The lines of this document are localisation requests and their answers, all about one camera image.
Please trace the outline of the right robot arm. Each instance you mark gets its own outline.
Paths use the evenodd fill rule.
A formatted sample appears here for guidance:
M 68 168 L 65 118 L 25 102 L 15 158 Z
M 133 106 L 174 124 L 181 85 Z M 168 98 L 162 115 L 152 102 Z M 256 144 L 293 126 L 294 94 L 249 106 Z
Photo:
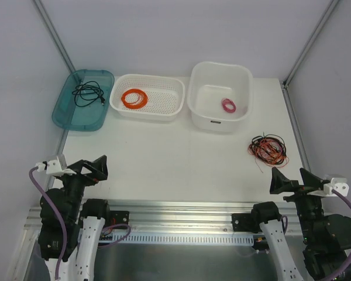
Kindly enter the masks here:
M 274 167 L 270 194 L 286 193 L 293 202 L 306 248 L 304 264 L 313 280 L 351 280 L 351 218 L 340 214 L 325 215 L 322 198 L 339 197 L 351 209 L 346 198 L 349 185 L 342 176 L 321 179 L 300 169 L 302 182 L 290 180 Z M 278 280 L 302 280 L 285 240 L 285 231 L 277 205 L 258 203 L 251 211 L 251 225 L 261 231 L 269 245 Z

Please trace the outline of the teal transparent plastic tray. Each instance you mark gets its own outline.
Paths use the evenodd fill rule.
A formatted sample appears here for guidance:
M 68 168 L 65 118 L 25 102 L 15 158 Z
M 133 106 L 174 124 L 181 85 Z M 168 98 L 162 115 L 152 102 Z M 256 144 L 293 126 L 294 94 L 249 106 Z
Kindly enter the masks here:
M 68 131 L 99 130 L 106 117 L 115 83 L 106 70 L 81 69 L 70 74 L 51 115 L 53 123 Z

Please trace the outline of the left aluminium frame post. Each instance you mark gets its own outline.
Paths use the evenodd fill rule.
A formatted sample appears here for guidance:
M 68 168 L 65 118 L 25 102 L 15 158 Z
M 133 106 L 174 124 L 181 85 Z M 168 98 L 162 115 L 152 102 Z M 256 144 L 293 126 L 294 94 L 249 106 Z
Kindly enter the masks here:
M 70 59 L 70 56 L 56 30 L 54 27 L 54 24 L 46 10 L 46 7 L 41 0 L 32 0 L 33 5 L 35 6 L 49 36 L 51 37 L 53 43 L 56 46 L 57 51 L 59 52 L 59 55 L 61 56 L 64 64 L 66 65 L 68 71 L 70 73 L 73 73 L 76 71 L 74 64 L 72 60 Z

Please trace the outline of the white perforated plastic basket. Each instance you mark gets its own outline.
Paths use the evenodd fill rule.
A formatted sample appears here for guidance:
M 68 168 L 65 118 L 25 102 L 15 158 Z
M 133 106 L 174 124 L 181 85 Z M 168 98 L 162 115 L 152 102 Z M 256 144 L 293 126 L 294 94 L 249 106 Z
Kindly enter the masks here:
M 185 86 L 179 79 L 127 74 L 118 78 L 109 102 L 127 118 L 171 122 L 181 111 L 184 100 Z

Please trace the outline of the aluminium frame post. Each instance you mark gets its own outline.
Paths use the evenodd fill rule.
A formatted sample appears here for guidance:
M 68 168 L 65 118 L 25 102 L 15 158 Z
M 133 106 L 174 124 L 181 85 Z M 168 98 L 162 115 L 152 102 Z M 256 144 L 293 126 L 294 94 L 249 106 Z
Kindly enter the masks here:
M 66 65 L 68 71 L 70 73 L 73 73 L 76 71 L 74 64 L 72 60 L 70 59 L 70 56 L 56 30 L 54 27 L 54 24 L 46 10 L 46 7 L 41 0 L 32 0 L 33 5 L 35 6 L 49 36 L 51 37 L 53 43 L 56 46 L 57 51 L 59 52 L 59 55 L 61 56 L 64 64 Z
M 290 83 L 292 82 L 293 78 L 295 77 L 298 69 L 302 65 L 303 61 L 305 60 L 307 54 L 312 49 L 313 45 L 315 44 L 316 40 L 318 39 L 319 35 L 323 31 L 325 25 L 327 24 L 328 20 L 331 18 L 332 14 L 334 13 L 337 6 L 341 3 L 340 0 L 331 0 L 329 1 L 326 9 L 323 11 L 321 17 L 317 21 L 313 31 L 311 32 L 309 38 L 307 39 L 304 47 L 302 48 L 300 54 L 298 55 L 295 63 L 293 64 L 289 74 L 283 81 L 284 88 L 288 88 Z

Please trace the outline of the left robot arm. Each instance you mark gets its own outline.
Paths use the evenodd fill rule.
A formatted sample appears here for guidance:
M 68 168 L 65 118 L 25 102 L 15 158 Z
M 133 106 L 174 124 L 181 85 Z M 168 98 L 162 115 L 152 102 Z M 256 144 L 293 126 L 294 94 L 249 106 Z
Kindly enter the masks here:
M 51 280 L 93 280 L 99 238 L 111 221 L 107 200 L 83 201 L 86 187 L 108 178 L 107 157 L 79 160 L 67 165 L 64 155 L 39 162 L 29 173 L 41 192 L 38 237 L 40 254 Z M 46 172 L 61 180 L 59 189 L 44 190 L 33 172 Z

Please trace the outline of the right aluminium frame post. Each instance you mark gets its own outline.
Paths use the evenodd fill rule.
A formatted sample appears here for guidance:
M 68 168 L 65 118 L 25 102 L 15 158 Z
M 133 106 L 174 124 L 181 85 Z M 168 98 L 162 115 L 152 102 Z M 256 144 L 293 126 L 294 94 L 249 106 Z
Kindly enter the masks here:
M 284 88 L 288 88 L 290 83 L 292 82 L 293 78 L 295 77 L 298 69 L 302 65 L 303 61 L 305 60 L 307 54 L 312 49 L 313 45 L 315 44 L 316 40 L 318 39 L 319 35 L 323 31 L 325 25 L 327 24 L 328 20 L 331 18 L 332 14 L 334 13 L 337 6 L 341 3 L 340 0 L 331 0 L 329 1 L 326 9 L 323 11 L 321 17 L 317 21 L 313 31 L 311 32 L 309 38 L 307 39 L 304 47 L 302 48 L 300 54 L 298 55 L 295 63 L 293 64 L 289 74 L 283 81 Z

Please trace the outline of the white plastic tub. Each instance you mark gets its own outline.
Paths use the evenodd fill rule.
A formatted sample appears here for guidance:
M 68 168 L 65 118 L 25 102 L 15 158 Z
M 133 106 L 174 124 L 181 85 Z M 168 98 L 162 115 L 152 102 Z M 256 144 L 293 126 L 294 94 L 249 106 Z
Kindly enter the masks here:
M 253 76 L 246 67 L 203 61 L 193 68 L 187 105 L 197 128 L 233 133 L 249 119 L 253 101 Z

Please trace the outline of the aluminium mounting rail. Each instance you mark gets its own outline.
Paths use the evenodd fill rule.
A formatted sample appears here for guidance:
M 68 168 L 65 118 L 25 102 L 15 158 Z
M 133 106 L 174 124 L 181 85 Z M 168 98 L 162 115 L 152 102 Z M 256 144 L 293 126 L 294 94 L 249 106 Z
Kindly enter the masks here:
M 134 232 L 231 234 L 232 214 L 250 213 L 253 203 L 196 203 L 111 200 L 114 211 L 128 211 Z

